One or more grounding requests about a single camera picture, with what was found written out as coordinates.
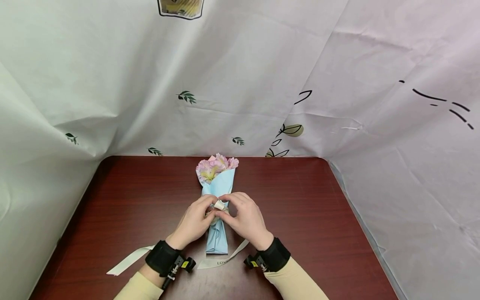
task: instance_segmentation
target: leaf print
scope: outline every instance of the leaf print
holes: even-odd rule
[[[185,102],[190,102],[190,104],[197,103],[197,99],[194,98],[194,94],[189,91],[183,91],[180,94],[177,94],[180,100],[185,100]]]
[[[278,144],[280,144],[281,141],[282,141],[282,139],[278,139],[278,140],[274,141],[274,142],[272,143],[271,147],[277,146]]]
[[[78,144],[78,143],[77,143],[77,137],[78,137],[78,136],[74,136],[74,135],[71,134],[70,132],[69,132],[69,133],[66,133],[65,135],[67,136],[67,139],[68,139],[70,142],[74,143],[75,145]]]
[[[284,129],[285,129],[285,124],[282,124],[282,128],[278,131],[278,134],[276,135],[276,137],[281,135]]]
[[[284,157],[290,150],[285,150],[274,155],[274,157]]]
[[[265,155],[265,157],[284,157],[285,155],[287,155],[287,153],[289,152],[290,150],[285,150],[285,151],[282,151],[280,153],[277,153],[277,154],[274,154],[272,149],[268,149],[268,152],[267,154]]]
[[[305,94],[305,93],[308,93],[308,95],[305,96],[305,98],[303,98],[302,100],[295,102],[293,105],[298,104],[298,103],[302,102],[303,100],[307,99],[308,97],[310,97],[310,95],[312,94],[312,90],[301,92],[301,93],[299,94],[299,96],[300,96],[301,94]]]
[[[148,148],[148,152],[156,156],[163,156],[163,154],[160,151],[158,151],[156,148],[153,148],[153,147]]]
[[[245,141],[241,137],[233,137],[232,142],[237,143],[240,146],[245,145]]]
[[[298,137],[303,133],[303,125],[295,124],[284,128],[283,133],[288,136]]]
[[[265,155],[265,157],[273,157],[273,156],[274,156],[274,154],[273,154],[272,149],[268,149],[268,152],[267,152],[267,154]]]

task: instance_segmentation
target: dark red table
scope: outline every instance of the dark red table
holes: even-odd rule
[[[176,227],[201,193],[199,157],[114,156],[102,162],[32,297],[110,300],[140,268],[105,273]],[[233,191],[249,194],[265,223],[330,300],[396,300],[328,164],[319,158],[240,158]],[[227,226],[229,252],[242,242]],[[200,262],[206,235],[185,254]],[[281,299],[243,260],[178,276],[162,299]],[[216,255],[213,258],[226,258]]]

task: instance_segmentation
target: fabric backdrop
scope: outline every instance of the fabric backdrop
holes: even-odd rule
[[[220,152],[330,160],[400,298],[477,299],[479,13],[0,1],[0,294],[27,299],[103,158]]]

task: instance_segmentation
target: printed picture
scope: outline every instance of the printed picture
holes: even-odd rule
[[[204,0],[157,0],[161,16],[178,17],[187,20],[202,16]]]

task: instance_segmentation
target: left hand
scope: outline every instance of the left hand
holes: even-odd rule
[[[213,210],[208,212],[207,216],[205,213],[217,200],[217,197],[207,194],[193,202],[183,214],[177,229],[165,239],[167,244],[173,249],[183,250],[188,244],[201,237],[215,218]]]

